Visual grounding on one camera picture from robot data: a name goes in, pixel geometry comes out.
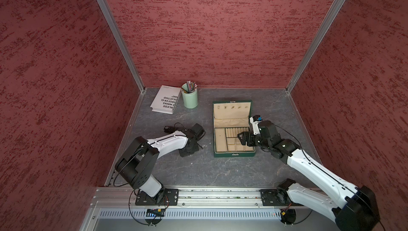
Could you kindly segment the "green jewelry box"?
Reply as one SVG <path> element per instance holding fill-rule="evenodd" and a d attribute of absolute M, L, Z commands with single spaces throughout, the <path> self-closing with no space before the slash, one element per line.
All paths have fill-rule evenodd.
<path fill-rule="evenodd" d="M 250 131 L 251 100 L 214 101 L 214 157 L 253 157 L 254 147 L 242 145 L 238 134 Z"/>

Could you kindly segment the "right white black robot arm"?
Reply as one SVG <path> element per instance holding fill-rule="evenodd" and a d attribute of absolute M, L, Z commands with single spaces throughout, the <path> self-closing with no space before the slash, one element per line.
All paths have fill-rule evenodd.
<path fill-rule="evenodd" d="M 357 187 L 331 172 L 309 156 L 298 141 L 283 139 L 271 121 L 256 115 L 250 118 L 250 128 L 237 135 L 242 145 L 271 153 L 322 190 L 318 193 L 287 179 L 278 187 L 281 197 L 327 217 L 341 231 L 371 231 L 381 223 L 376 196 L 367 186 Z"/>

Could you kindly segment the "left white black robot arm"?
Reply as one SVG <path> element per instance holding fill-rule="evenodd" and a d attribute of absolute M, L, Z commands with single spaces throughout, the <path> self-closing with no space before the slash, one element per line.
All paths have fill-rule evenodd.
<path fill-rule="evenodd" d="M 165 186 L 152 174 L 157 160 L 173 151 L 186 157 L 202 148 L 199 141 L 206 134 L 204 128 L 197 123 L 192 128 L 178 128 L 178 124 L 166 126 L 166 135 L 160 138 L 135 138 L 115 164 L 117 176 L 133 189 L 145 193 L 153 205 L 170 204 Z"/>

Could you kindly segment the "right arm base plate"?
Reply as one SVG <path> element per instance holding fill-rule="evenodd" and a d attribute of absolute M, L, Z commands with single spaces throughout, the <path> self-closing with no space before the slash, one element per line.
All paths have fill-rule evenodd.
<path fill-rule="evenodd" d="M 278 189 L 261 189 L 261 201 L 263 206 L 271 207 L 302 207 L 303 205 L 294 203 L 289 196 Z"/>

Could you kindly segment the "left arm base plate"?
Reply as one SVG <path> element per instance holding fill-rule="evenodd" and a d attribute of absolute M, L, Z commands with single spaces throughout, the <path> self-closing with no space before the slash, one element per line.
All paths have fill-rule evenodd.
<path fill-rule="evenodd" d="M 179 189 L 161 189 L 157 195 L 150 197 L 146 192 L 134 192 L 136 206 L 176 206 L 178 202 Z"/>

